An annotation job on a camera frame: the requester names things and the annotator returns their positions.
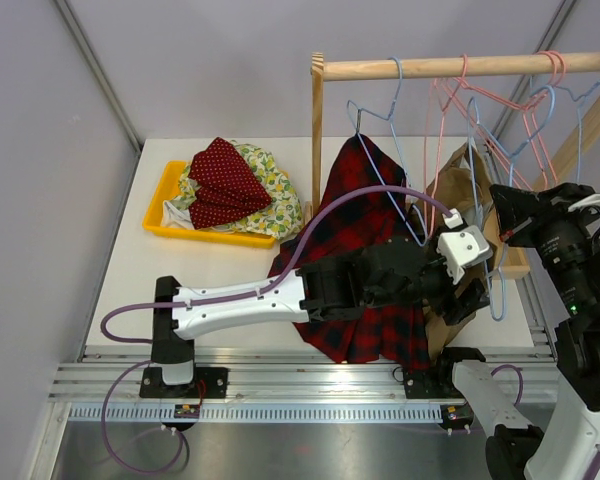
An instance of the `gray wall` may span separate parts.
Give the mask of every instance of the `gray wall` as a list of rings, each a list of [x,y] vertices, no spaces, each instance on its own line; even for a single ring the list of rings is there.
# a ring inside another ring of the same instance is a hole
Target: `gray wall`
[[[559,3],[71,0],[140,135],[171,138],[308,136],[311,52],[331,61],[531,53]],[[515,81],[475,83],[508,95]],[[352,133],[347,99],[386,110],[394,85],[327,84],[325,136]],[[426,80],[405,85],[399,133],[423,133],[427,89]],[[484,102],[484,120],[497,113]],[[390,134],[370,119],[363,130]],[[461,117],[449,115],[447,133],[465,132]]]
[[[0,1],[0,479],[76,355],[133,164],[51,2]]]

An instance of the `plaid fabric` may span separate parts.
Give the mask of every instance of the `plaid fabric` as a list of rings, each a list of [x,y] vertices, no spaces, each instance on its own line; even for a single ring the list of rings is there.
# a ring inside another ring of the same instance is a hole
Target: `plaid fabric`
[[[404,184],[404,173],[370,139],[363,137],[378,171],[389,185]],[[373,167],[357,137],[344,144],[331,168],[320,209],[357,188],[379,184]],[[404,196],[395,195],[398,205]],[[320,257],[382,243],[408,231],[386,194],[355,198],[326,217],[313,231],[296,267]],[[298,236],[280,246],[269,276],[279,274],[291,259]],[[296,324],[302,339],[335,362],[364,363],[382,355],[410,370],[429,367],[427,337],[420,305],[367,309],[356,321]]]

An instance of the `lemon print fabric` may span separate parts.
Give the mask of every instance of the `lemon print fabric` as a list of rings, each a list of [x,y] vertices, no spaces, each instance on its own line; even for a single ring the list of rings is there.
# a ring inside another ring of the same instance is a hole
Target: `lemon print fabric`
[[[273,155],[260,147],[248,143],[231,141],[234,148],[247,162],[249,168],[272,199],[266,208],[237,222],[220,225],[213,229],[221,232],[250,232],[271,235],[282,240],[302,229],[303,215],[300,199],[289,178],[278,170]],[[188,208],[196,199],[198,187],[189,178],[188,164],[178,180],[180,193],[169,203],[174,209],[188,216]]]

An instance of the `white table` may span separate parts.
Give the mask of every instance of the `white table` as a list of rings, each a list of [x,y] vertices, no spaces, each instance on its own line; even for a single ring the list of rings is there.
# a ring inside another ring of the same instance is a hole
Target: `white table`
[[[100,319],[109,311],[130,303],[151,302],[155,280],[174,276],[181,284],[192,287],[217,287],[264,279],[277,245],[271,250],[168,239],[143,230],[142,219],[167,162],[189,160],[207,147],[212,139],[150,139],[140,158],[111,261],[87,338],[87,346],[106,346],[114,342],[100,332]],[[289,173],[301,199],[311,196],[311,139],[259,138],[238,139],[273,152],[278,166]],[[322,149],[322,184],[345,138],[324,138]],[[392,158],[397,159],[391,139],[374,139]],[[401,138],[402,149],[412,184],[422,186],[422,137]],[[444,163],[465,139],[446,138],[442,148]],[[435,168],[436,141],[428,144],[429,179]],[[494,296],[499,305],[500,287],[494,282]],[[453,344],[475,347],[533,347],[527,320],[514,281],[507,281],[507,316],[502,322],[491,319],[488,309],[477,313]],[[110,330],[120,336],[151,337],[152,311],[136,311],[114,318]],[[197,346],[275,349],[289,352],[316,352],[304,343],[291,324],[264,323],[213,332],[196,339]]]

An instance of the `yellow tray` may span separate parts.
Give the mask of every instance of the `yellow tray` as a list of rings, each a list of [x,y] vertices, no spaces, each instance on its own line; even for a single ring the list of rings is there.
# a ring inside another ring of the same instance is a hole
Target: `yellow tray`
[[[186,228],[161,227],[162,203],[178,194],[178,179],[187,162],[172,161],[162,172],[162,178],[156,188],[151,204],[142,221],[142,227],[161,237],[184,238],[201,242],[228,243],[255,248],[272,248],[276,239],[260,233],[221,233],[210,230],[187,230]]]

